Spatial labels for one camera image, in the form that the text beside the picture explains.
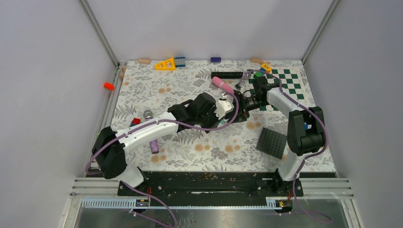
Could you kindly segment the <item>green white glue stick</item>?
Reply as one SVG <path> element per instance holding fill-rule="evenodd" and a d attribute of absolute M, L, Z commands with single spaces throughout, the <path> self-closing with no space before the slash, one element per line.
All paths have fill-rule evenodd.
<path fill-rule="evenodd" d="M 226 125 L 229 121 L 230 121 L 230 119 L 222 119 L 222 120 L 219 122 L 219 126 Z"/>

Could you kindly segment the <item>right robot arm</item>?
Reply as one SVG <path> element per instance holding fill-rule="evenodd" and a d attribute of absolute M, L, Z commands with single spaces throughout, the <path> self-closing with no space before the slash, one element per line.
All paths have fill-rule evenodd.
<path fill-rule="evenodd" d="M 323 110 L 306 107 L 286 93 L 281 82 L 268 83 L 264 77 L 254 80 L 255 92 L 245 97 L 240 91 L 232 90 L 234 102 L 239 110 L 232 111 L 230 117 L 242 122 L 248 118 L 249 111 L 266 105 L 277 108 L 287 119 L 287 143 L 290 152 L 276 170 L 277 180 L 272 183 L 273 191 L 280 196 L 291 190 L 291 182 L 299 173 L 308 158 L 322 154 L 328 146 Z"/>

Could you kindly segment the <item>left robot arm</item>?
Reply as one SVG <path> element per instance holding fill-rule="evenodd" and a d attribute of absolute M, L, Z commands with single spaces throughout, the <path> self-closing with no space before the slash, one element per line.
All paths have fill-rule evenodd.
<path fill-rule="evenodd" d="M 161 115 L 126 129 L 114 131 L 110 126 L 102 129 L 92 149 L 91 161 L 96 161 L 99 173 L 105 179 L 117 178 L 129 184 L 135 195 L 147 191 L 147 183 L 140 168 L 126 162 L 133 149 L 185 129 L 211 131 L 218 126 L 234 105 L 226 98 L 215 100 L 202 93 L 168 108 Z"/>

